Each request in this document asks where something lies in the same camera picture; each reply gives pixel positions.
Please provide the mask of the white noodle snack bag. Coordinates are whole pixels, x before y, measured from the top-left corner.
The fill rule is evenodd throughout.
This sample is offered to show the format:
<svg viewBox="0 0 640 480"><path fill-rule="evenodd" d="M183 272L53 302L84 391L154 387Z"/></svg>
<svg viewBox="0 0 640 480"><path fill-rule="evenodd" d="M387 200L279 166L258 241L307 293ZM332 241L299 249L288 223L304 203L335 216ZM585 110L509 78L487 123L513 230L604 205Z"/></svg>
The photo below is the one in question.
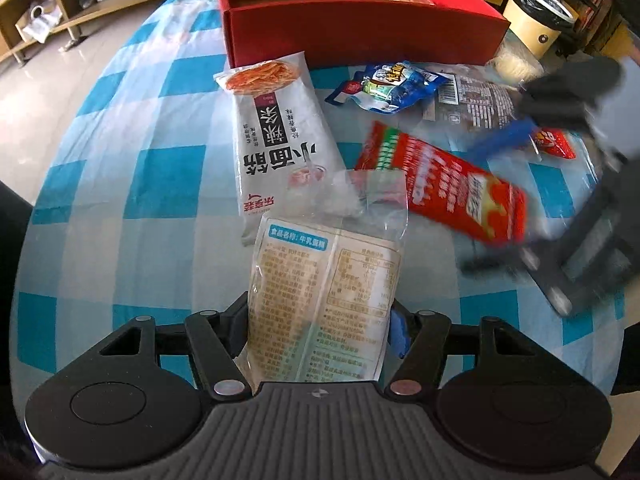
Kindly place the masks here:
<svg viewBox="0 0 640 480"><path fill-rule="evenodd" d="M214 76L232 102L234 170L242 244L290 188L345 169L303 52Z"/></svg>

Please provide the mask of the red chip snack bag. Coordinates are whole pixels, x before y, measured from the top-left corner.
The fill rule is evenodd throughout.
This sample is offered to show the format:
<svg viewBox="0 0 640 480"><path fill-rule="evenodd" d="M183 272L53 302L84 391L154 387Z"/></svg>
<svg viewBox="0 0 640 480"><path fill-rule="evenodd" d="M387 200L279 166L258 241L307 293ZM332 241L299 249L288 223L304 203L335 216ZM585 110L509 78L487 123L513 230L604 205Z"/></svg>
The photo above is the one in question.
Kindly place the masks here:
<svg viewBox="0 0 640 480"><path fill-rule="evenodd" d="M400 169L410 211L489 245L524 240L526 193L516 185L396 128L375 122L358 169Z"/></svg>

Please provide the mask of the blue sausage snack bag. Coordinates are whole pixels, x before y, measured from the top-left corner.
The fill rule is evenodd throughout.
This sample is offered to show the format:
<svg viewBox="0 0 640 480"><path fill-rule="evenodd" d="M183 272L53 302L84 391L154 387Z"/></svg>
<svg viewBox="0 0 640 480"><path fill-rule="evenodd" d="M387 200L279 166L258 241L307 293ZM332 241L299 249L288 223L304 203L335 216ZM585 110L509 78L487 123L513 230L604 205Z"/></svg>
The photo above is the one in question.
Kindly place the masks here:
<svg viewBox="0 0 640 480"><path fill-rule="evenodd" d="M324 100L335 106L354 101L368 112L393 115L421 101L431 101L448 81L407 61L367 65Z"/></svg>

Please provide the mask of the blue white checkered cloth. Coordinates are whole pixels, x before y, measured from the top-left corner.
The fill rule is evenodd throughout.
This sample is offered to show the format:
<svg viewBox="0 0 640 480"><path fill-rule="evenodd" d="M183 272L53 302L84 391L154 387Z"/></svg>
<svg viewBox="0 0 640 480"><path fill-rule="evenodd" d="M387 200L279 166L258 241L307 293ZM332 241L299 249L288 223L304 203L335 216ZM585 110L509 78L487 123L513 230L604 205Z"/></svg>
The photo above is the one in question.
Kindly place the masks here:
<svg viewBox="0 0 640 480"><path fill-rule="evenodd" d="M121 47L63 136L29 221L11 320L11 384L21 413L58 370L136 315L160 323L225 308L248 284L241 243L230 96L218 0L167 0ZM463 134L422 110L369 114L323 102L360 70L312 70L324 116L348 168L375 119L456 155ZM564 230L594 168L576 136L574 160L511 152L480 166L528 195L528 226ZM467 278L457 269L484 247L410 214L397 297L455 323L495 315L609 393L622 351L625 296L560 318L528 276Z"/></svg>

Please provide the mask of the red cardboard box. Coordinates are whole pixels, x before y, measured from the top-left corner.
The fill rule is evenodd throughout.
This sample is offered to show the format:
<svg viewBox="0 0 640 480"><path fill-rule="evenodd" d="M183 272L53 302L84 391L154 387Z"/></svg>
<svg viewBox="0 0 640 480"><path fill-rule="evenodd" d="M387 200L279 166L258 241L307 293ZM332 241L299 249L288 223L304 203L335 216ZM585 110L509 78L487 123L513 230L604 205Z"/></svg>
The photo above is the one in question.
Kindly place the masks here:
<svg viewBox="0 0 640 480"><path fill-rule="evenodd" d="M484 0L219 0L229 63L304 52L311 68L392 61L483 65L508 21Z"/></svg>

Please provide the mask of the yellow trash bin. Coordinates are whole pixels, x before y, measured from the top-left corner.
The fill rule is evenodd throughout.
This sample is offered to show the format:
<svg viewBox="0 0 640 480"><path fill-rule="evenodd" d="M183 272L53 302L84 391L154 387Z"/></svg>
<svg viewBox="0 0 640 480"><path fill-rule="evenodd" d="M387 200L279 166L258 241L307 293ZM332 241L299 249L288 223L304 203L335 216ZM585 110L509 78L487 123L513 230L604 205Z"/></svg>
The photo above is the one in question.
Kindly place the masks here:
<svg viewBox="0 0 640 480"><path fill-rule="evenodd" d="M535 58L542 58L576 18L560 0L508 0L503 17L509 29Z"/></svg>

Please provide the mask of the clear dark label bun pack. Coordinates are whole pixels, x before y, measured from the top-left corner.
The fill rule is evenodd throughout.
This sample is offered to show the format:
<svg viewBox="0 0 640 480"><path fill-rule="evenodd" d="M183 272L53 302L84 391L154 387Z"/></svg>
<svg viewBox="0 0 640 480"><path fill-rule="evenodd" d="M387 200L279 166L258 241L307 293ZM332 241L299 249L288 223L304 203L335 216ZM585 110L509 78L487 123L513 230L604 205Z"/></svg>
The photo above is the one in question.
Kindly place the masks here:
<svg viewBox="0 0 640 480"><path fill-rule="evenodd" d="M427 68L447 79L423 107L427 122L480 131L503 128L514 119L518 97L514 87L488 79L476 67L430 64Z"/></svg>

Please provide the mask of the small red snack packet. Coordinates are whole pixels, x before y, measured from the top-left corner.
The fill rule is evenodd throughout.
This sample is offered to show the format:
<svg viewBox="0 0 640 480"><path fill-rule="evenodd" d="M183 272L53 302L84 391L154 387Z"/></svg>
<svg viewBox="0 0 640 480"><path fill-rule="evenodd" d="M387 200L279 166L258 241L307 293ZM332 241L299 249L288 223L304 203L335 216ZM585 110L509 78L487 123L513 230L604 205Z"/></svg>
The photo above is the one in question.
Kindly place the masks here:
<svg viewBox="0 0 640 480"><path fill-rule="evenodd" d="M559 129L539 129L533 134L533 144L541 154L566 160L576 158L576 153L567 136Z"/></svg>

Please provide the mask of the clear bread snack pack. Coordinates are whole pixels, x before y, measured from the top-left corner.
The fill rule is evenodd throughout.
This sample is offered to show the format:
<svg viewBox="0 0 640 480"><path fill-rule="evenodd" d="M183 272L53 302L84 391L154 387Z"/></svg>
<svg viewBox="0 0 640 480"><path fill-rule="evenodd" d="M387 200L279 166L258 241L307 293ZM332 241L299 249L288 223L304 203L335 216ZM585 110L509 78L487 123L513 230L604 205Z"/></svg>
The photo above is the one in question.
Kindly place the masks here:
<svg viewBox="0 0 640 480"><path fill-rule="evenodd" d="M252 387L378 379L407 226L398 169L310 174L286 189L255 238L236 360Z"/></svg>

